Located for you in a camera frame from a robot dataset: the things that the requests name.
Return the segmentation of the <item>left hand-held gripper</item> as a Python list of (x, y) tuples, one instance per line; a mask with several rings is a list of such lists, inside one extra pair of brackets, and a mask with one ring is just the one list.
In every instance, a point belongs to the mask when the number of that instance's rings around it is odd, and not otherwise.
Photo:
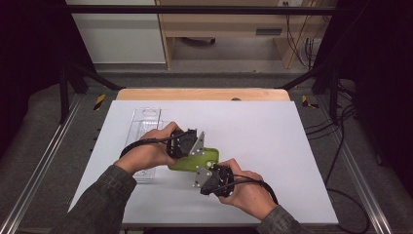
[(201, 156), (204, 154), (205, 133), (188, 129), (174, 131), (167, 142), (167, 154), (173, 159), (181, 159), (190, 156)]

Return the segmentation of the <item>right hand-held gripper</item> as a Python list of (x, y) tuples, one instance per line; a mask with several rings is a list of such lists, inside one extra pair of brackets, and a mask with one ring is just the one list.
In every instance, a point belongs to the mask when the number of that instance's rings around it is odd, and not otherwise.
[(198, 166), (193, 186), (203, 195), (213, 193), (217, 197), (229, 197), (234, 191), (234, 175), (229, 167), (213, 165), (206, 169)]

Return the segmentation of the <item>green phone case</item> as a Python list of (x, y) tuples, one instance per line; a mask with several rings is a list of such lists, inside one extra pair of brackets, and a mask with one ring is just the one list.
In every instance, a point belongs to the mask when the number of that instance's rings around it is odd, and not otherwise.
[(169, 166), (172, 171), (195, 172), (198, 167), (210, 168), (219, 161), (219, 151), (215, 148), (206, 148), (200, 155), (192, 155), (177, 160), (173, 166)]

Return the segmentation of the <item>person's left hand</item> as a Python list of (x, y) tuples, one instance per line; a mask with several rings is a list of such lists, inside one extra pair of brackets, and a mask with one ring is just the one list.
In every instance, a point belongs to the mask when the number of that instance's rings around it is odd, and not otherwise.
[[(175, 122), (168, 123), (161, 130), (151, 130), (141, 138), (166, 138), (179, 127)], [(162, 143), (150, 143), (140, 145), (130, 150), (122, 158), (118, 159), (114, 165), (123, 169), (129, 175), (133, 176), (141, 170), (151, 169), (157, 166), (172, 166), (177, 162), (167, 154), (167, 147)]]

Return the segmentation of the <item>person's right hand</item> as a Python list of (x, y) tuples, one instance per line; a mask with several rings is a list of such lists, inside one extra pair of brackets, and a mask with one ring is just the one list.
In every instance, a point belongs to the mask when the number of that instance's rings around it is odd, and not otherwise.
[[(242, 180), (246, 176), (255, 180), (263, 179), (258, 173), (243, 171), (235, 159), (221, 162), (220, 165), (230, 167), (236, 175), (235, 180)], [(219, 201), (239, 208), (259, 220), (263, 220), (278, 205), (263, 186), (253, 182), (237, 184), (229, 197), (219, 197)]]

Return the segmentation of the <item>clear plastic tray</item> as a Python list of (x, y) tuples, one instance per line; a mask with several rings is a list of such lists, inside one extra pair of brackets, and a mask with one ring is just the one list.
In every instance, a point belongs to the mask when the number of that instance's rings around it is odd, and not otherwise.
[[(161, 109), (142, 107), (137, 108), (131, 118), (131, 125), (126, 141), (126, 146), (138, 141), (144, 134), (150, 130), (158, 130), (163, 126), (161, 121)], [(138, 183), (150, 182), (155, 178), (156, 169), (141, 170), (136, 172), (132, 177)]]

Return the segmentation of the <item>wooden table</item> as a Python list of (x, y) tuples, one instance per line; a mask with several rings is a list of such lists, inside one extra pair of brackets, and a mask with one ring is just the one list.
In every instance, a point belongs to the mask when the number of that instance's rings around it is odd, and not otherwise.
[(123, 89), (116, 100), (270, 100), (290, 101), (283, 89), (150, 88)]

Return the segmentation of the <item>dark object under desk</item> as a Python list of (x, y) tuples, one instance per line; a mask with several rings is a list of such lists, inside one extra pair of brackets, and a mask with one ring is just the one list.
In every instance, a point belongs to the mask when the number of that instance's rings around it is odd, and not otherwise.
[(188, 37), (181, 37), (180, 40), (190, 46), (211, 46), (215, 44), (215, 38), (212, 39), (195, 39), (195, 38), (188, 38)]

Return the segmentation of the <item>white cabinet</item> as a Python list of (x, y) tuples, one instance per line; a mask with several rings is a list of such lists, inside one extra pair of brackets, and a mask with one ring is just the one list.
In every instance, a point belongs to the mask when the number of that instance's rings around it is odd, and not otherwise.
[(73, 14), (95, 64), (165, 63), (156, 14)]

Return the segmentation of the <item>light wooden desk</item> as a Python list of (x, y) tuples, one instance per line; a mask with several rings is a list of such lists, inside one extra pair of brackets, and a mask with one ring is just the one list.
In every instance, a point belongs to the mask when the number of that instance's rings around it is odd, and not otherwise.
[[(154, 0), (158, 6), (248, 6), (327, 7), (328, 0)], [(160, 14), (167, 61), (171, 61), (171, 40), (178, 37), (265, 37), (272, 38), (285, 68), (293, 66), (307, 38), (323, 37), (329, 24), (322, 16)], [(281, 28), (279, 36), (257, 36), (257, 28)]]

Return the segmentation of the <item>black metal stand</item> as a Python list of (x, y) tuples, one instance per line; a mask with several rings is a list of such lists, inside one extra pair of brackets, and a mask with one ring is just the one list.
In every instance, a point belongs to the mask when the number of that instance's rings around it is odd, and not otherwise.
[(334, 64), (323, 62), (298, 78), (282, 85), (281, 89), (289, 91), (304, 81), (315, 78), (316, 81), (312, 87), (312, 92), (315, 95), (323, 95), (326, 90), (329, 90), (328, 115), (337, 124), (338, 74), (339, 70)]
[(68, 85), (71, 85), (76, 94), (85, 94), (89, 88), (84, 78), (89, 77), (112, 91), (120, 91), (122, 87), (98, 75), (92, 69), (73, 61), (66, 61), (58, 74), (60, 92), (60, 124), (69, 116)]

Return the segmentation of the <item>black curtain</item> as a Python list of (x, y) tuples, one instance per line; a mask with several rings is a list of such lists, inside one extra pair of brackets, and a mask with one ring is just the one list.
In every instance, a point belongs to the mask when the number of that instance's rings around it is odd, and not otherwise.
[(337, 0), (316, 63), (329, 60), (349, 33), (334, 65), (356, 83), (356, 105), (379, 152), (413, 197), (413, 0)]
[(94, 70), (66, 0), (0, 0), (0, 158), (28, 110), (29, 98), (58, 83), (64, 59)]

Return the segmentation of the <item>black horizontal frame bar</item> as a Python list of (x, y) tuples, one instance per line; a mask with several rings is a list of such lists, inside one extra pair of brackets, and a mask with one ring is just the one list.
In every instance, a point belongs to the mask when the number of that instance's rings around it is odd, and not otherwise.
[(347, 10), (314, 7), (248, 7), (248, 6), (128, 6), (128, 5), (67, 5), (63, 9), (73, 14), (208, 14), (208, 15), (309, 15), (334, 16)]

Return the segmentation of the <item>silver metal rail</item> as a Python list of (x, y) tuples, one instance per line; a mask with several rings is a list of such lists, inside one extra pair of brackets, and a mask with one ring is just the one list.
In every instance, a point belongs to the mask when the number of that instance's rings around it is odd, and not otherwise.
[(344, 164), (352, 179), (362, 206), (367, 213), (367, 217), (377, 234), (393, 234), (386, 216), (358, 166), (350, 147), (345, 141), (343, 121), (338, 121), (338, 123), (339, 129), (333, 134), (339, 145), (338, 152), (342, 154)]
[(56, 153), (59, 150), (59, 147), (64, 140), (64, 137), (70, 128), (84, 98), (85, 95), (74, 96), (66, 119), (58, 125), (30, 179), (24, 186), (24, 189), (20, 193), (19, 198), (15, 202), (12, 210), (0, 226), (0, 234), (15, 234), (18, 230), (21, 220), (30, 206), (40, 184), (42, 183), (49, 166), (54, 160)]

